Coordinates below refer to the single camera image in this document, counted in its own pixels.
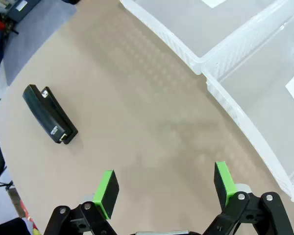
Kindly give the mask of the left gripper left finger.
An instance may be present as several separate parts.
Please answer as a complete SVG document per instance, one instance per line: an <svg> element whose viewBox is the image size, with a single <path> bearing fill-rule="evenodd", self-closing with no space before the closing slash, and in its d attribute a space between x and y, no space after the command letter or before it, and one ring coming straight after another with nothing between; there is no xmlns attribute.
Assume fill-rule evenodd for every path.
<svg viewBox="0 0 294 235"><path fill-rule="evenodd" d="M77 205L56 207L49 219L46 235L115 235L109 224L119 193L119 183L114 170L104 172L92 200Z"/></svg>

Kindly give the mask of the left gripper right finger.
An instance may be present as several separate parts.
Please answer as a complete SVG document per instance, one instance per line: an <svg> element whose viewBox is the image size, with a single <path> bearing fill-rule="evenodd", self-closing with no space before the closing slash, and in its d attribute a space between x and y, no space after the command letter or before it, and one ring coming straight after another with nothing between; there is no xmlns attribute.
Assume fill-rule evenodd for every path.
<svg viewBox="0 0 294 235"><path fill-rule="evenodd" d="M260 197L239 191L225 162L215 162L214 184L221 213L205 235L234 235L241 224L251 224L258 235L293 235L289 217L276 192Z"/></svg>

